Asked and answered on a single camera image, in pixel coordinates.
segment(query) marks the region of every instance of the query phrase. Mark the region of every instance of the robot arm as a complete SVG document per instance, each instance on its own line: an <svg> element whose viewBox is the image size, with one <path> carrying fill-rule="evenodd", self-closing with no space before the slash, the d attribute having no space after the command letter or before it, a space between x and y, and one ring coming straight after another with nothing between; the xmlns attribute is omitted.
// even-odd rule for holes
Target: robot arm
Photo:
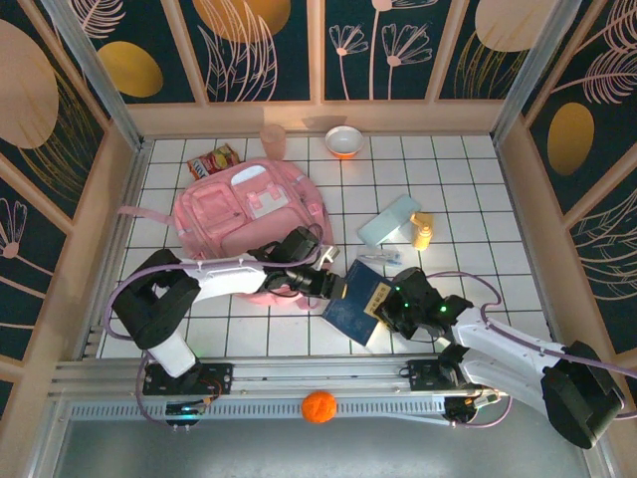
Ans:
<svg viewBox="0 0 637 478"><path fill-rule="evenodd" d="M546 416L579 447L593 446L621 409L623 395L608 371L544 353L599 360L591 347L580 342L566 347L508 326L490 325L471 302L443 298L418 268L394 278L394 288L376 314L407 339L419 327L432 337L444 337L450 345L440 354L439 367L452 384L470 382L501 390Z"/></svg>
<svg viewBox="0 0 637 478"><path fill-rule="evenodd" d="M232 259L206 261L205 267L195 261L179 260L169 250L162 249L137 269L154 268L157 272L133 280L117 295L112 308L140 349L148 351L171 377L182 377L193 370L197 358L177 328L195 302L284 286L305 297L344 297L343 279L320 268L323 260L333 261L337 254L334 246L323 246L315 266L275 265L299 264L318 245L319 239L312 232L298 228L281 243L268 244ZM166 266L171 270L162 270ZM159 295L158 290L164 290L163 294Z"/></svg>

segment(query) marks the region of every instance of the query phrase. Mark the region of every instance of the yellow bottle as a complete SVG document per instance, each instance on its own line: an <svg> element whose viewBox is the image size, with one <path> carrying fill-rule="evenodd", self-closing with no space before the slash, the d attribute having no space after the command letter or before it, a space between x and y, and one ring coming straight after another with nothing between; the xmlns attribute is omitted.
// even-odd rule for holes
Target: yellow bottle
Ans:
<svg viewBox="0 0 637 478"><path fill-rule="evenodd" d="M426 212L414 212L410 220L416 226L413 246L417 251L424 251L434 235L434 216Z"/></svg>

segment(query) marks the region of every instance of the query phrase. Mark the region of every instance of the white bowl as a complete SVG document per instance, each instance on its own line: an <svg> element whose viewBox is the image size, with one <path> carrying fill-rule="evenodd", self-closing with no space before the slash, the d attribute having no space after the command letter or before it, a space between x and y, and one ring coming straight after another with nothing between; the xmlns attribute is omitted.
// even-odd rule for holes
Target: white bowl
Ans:
<svg viewBox="0 0 637 478"><path fill-rule="evenodd" d="M349 159L362 149L363 138L355 127L337 126L325 135L325 145L334 156Z"/></svg>

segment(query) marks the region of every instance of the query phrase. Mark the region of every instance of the pink cup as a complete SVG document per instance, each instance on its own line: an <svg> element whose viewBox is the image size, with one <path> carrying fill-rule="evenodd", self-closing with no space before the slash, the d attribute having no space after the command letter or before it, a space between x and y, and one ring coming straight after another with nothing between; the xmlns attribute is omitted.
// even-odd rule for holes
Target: pink cup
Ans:
<svg viewBox="0 0 637 478"><path fill-rule="evenodd" d="M259 133L268 159L281 160L286 155L286 131L278 124L268 124Z"/></svg>

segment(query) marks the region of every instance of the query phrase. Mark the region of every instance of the book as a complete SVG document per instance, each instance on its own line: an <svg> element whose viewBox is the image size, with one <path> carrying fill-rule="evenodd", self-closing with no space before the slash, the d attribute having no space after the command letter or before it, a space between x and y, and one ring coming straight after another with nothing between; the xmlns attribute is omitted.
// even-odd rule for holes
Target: book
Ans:
<svg viewBox="0 0 637 478"><path fill-rule="evenodd" d="M373 311L391 290L391 281L355 260L345 275L344 299L329 301L322 317L353 341L366 346L376 327L384 327Z"/></svg>

